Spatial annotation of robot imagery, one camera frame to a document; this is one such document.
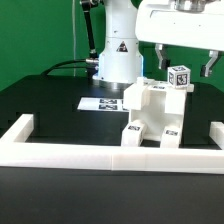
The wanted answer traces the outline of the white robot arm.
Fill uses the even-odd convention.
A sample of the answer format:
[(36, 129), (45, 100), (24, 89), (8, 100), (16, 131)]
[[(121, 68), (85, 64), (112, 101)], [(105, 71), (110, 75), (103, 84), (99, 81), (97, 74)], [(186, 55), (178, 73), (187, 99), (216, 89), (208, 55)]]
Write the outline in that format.
[(159, 67), (167, 69), (167, 45), (207, 49), (210, 60), (201, 69), (207, 77), (224, 52), (224, 0), (104, 0), (105, 48), (93, 80), (113, 89), (143, 75), (141, 41), (153, 43)]

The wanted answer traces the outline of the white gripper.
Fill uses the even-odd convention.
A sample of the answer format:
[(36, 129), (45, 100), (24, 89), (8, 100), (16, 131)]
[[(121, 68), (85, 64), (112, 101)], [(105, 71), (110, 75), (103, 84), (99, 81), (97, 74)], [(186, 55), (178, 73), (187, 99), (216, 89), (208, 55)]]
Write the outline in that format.
[(158, 68), (170, 65), (165, 45), (207, 49), (209, 61), (200, 75), (209, 77), (224, 51), (224, 0), (205, 5), (202, 12), (175, 9), (175, 0), (143, 0), (138, 8), (135, 33), (140, 41), (155, 44)]

